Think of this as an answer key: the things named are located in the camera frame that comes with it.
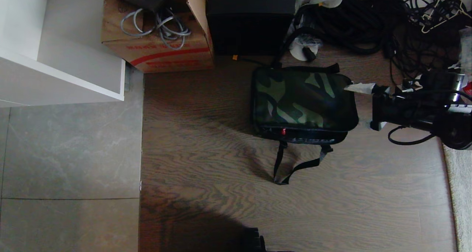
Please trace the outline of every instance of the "white cabinet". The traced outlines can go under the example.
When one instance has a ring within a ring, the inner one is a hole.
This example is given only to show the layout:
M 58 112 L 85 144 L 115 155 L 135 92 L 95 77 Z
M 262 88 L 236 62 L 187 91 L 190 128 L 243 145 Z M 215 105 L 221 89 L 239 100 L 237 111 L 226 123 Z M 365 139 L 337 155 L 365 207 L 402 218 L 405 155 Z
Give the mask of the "white cabinet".
M 103 0 L 0 0 L 0 107 L 123 101 Z

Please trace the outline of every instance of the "cardboard box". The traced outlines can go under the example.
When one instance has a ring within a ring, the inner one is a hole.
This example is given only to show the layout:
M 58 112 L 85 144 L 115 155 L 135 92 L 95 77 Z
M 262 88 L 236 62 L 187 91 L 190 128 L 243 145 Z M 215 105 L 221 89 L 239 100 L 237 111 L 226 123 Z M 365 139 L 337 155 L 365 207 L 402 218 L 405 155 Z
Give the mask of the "cardboard box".
M 172 0 L 171 7 L 191 30 L 180 50 L 167 48 L 154 31 L 144 37 L 126 35 L 120 28 L 121 20 L 138 8 L 122 0 L 104 0 L 101 42 L 118 56 L 145 73 L 181 72 L 188 70 L 214 68 L 213 44 L 209 35 L 205 13 L 205 0 Z M 154 22 L 150 15 L 140 13 L 137 23 L 142 30 L 149 30 Z M 133 20 L 124 24 L 125 30 L 137 33 Z M 181 40 L 167 41 L 173 47 L 179 47 Z

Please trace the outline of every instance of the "camouflage bag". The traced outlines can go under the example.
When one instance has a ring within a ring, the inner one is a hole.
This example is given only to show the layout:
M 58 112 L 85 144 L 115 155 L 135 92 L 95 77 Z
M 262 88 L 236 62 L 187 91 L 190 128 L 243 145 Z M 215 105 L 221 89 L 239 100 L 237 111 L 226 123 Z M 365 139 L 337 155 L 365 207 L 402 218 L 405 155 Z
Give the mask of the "camouflage bag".
M 255 69 L 252 81 L 251 121 L 256 134 L 280 141 L 274 182 L 288 184 L 298 170 L 318 166 L 359 122 L 354 93 L 344 91 L 351 80 L 328 68 L 289 67 Z M 276 180 L 284 149 L 290 143 L 321 145 L 320 158 L 296 166 L 283 181 Z

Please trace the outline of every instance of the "bag strap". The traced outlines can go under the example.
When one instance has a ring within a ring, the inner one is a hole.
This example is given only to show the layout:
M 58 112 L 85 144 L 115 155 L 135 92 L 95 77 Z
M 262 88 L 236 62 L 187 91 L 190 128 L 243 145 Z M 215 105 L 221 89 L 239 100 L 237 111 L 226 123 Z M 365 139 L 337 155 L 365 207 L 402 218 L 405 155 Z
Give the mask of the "bag strap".
M 311 161 L 307 161 L 307 162 L 299 164 L 298 166 L 295 166 L 295 168 L 290 172 L 290 174 L 282 182 L 277 182 L 276 181 L 277 170 L 280 166 L 280 163 L 282 162 L 282 158 L 284 156 L 284 150 L 287 147 L 288 147 L 288 144 L 285 141 L 280 141 L 280 144 L 278 146 L 277 159 L 275 160 L 275 165 L 274 165 L 274 183 L 276 183 L 278 185 L 288 185 L 288 181 L 290 180 L 290 176 L 292 176 L 298 170 L 319 166 L 320 162 L 323 160 L 323 158 L 326 156 L 326 154 L 333 151 L 331 146 L 321 145 L 322 150 L 320 151 L 320 157 L 319 158 L 311 160 Z

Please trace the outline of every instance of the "wooden floor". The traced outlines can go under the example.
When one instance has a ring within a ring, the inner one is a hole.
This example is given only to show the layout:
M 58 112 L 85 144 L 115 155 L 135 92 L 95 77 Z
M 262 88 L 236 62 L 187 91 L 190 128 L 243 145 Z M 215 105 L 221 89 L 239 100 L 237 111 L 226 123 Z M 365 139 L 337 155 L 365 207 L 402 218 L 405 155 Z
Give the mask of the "wooden floor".
M 338 61 L 355 82 L 390 84 L 382 55 L 326 46 L 316 66 Z M 285 63 L 301 65 L 291 56 Z M 145 77 L 141 252 L 231 252 L 242 227 L 258 227 L 269 251 L 453 252 L 455 233 L 442 149 L 432 139 L 397 146 L 360 123 L 317 168 L 273 184 L 278 143 L 251 136 L 252 63 L 218 57 L 217 69 Z M 403 130 L 397 139 L 427 133 Z M 284 162 L 316 158 L 289 145 Z

